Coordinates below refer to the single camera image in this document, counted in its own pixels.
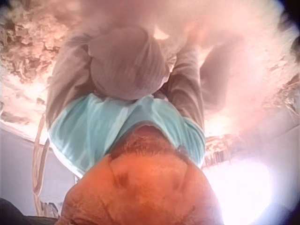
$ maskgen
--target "sunlight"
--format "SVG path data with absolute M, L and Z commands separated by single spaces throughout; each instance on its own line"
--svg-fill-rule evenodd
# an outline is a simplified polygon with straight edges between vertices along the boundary
M 268 168 L 242 161 L 204 169 L 222 208 L 225 225 L 247 225 L 257 219 L 271 201 Z

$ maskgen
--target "sleeve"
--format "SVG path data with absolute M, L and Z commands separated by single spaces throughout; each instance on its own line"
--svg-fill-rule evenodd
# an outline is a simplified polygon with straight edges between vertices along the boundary
M 94 91 L 90 77 L 91 57 L 88 54 L 88 43 L 107 28 L 100 27 L 94 21 L 84 23 L 60 49 L 46 104 L 48 128 L 70 102 Z
M 180 112 L 204 129 L 198 46 L 187 44 L 177 54 L 169 78 L 168 99 Z

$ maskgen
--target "gray cap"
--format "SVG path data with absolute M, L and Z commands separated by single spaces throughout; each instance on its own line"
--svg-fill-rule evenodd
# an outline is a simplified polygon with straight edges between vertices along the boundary
M 93 39 L 89 54 L 92 80 L 105 96 L 140 99 L 169 76 L 158 42 L 139 26 L 115 28 Z

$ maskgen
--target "skin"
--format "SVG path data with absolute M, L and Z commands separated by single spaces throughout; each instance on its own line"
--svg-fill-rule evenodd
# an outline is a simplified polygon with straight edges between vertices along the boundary
M 203 172 L 154 127 L 121 139 L 68 192 L 57 225 L 218 225 Z

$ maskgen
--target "gray sleeve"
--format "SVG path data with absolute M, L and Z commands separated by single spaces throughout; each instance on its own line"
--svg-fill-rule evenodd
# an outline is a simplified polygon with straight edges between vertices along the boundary
M 98 34 L 99 30 L 84 24 L 61 47 L 48 91 L 45 112 L 48 128 L 70 102 L 94 91 L 88 43 Z
M 198 46 L 186 45 L 177 54 L 169 78 L 168 99 L 181 113 L 204 129 Z

